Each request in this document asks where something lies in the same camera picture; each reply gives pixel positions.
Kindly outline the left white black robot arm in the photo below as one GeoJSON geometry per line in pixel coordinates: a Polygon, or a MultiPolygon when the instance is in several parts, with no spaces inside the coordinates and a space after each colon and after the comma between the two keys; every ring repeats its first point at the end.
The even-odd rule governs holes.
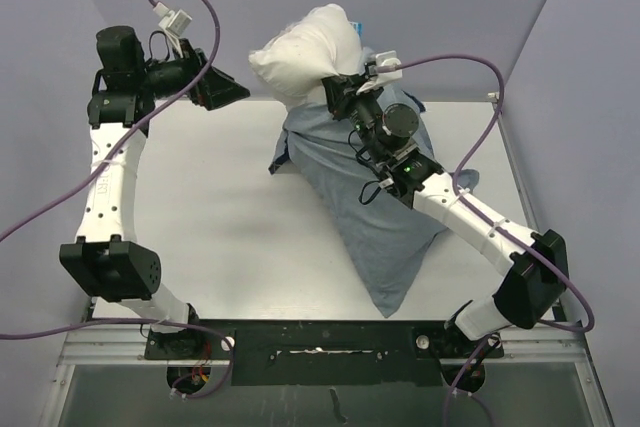
{"type": "Polygon", "coordinates": [[[206,64],[202,50],[181,38],[173,59],[147,60],[135,30],[113,26],[96,35],[102,63],[87,107],[92,142],[91,182],[75,239],[59,260],[89,296],[126,307],[153,323],[148,342],[190,358],[206,343],[198,316],[161,282],[158,254],[138,244],[134,202],[137,171],[155,103],[187,96],[208,111],[249,97],[247,88],[206,64]]]}

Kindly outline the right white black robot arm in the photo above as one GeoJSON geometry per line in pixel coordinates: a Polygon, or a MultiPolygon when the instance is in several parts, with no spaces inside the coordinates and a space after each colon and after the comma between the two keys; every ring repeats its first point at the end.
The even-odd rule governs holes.
{"type": "Polygon", "coordinates": [[[440,222],[503,277],[495,293],[468,302],[446,322],[448,349],[466,356],[482,337],[503,328],[533,328],[566,290],[564,239],[515,223],[462,188],[419,150],[417,113],[403,103],[382,108],[382,90],[368,87],[364,76],[330,76],[322,86],[329,113],[348,121],[360,139],[356,160],[375,175],[378,188],[440,222]]]}

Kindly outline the white pillow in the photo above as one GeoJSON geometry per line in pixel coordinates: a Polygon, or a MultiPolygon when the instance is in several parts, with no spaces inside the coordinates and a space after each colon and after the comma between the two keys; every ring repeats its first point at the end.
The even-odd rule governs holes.
{"type": "Polygon", "coordinates": [[[312,9],[264,47],[249,54],[249,65],[271,97],[290,111],[325,101],[322,80],[355,74],[362,45],[345,10],[337,4],[312,9]]]}

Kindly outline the blue pillowcase with fish print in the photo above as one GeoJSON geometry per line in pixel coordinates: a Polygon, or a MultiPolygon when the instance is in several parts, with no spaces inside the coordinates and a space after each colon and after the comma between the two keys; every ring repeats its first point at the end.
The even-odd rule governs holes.
{"type": "MultiPolygon", "coordinates": [[[[373,55],[361,45],[357,73],[373,55]]],[[[326,101],[286,111],[270,172],[286,163],[299,170],[327,208],[374,306],[392,316],[444,226],[378,191],[373,173],[356,161],[361,141],[349,122],[332,119],[326,101]]]]}

